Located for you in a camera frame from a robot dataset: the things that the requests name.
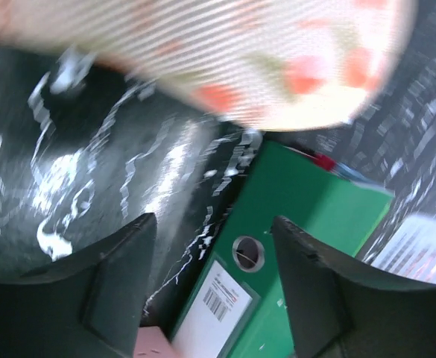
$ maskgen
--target binder label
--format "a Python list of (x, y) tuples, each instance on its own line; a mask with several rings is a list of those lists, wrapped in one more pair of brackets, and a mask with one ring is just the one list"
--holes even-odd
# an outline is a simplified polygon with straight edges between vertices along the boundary
[(173, 339), (186, 358), (217, 358), (251, 296), (215, 261)]

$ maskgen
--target white paper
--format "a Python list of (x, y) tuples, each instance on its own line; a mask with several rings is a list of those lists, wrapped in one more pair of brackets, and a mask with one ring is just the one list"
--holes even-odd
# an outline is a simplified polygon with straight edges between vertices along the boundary
[(173, 339), (173, 348), (183, 358), (216, 358), (251, 300), (215, 261)]
[(436, 219), (420, 214), (407, 217), (372, 266), (436, 283)]

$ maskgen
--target floral fabric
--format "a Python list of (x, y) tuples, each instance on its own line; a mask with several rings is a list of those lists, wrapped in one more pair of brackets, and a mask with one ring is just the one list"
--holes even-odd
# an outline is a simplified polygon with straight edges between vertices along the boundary
[(414, 0), (0, 0), (0, 40), (72, 43), (265, 130), (348, 122), (388, 79)]

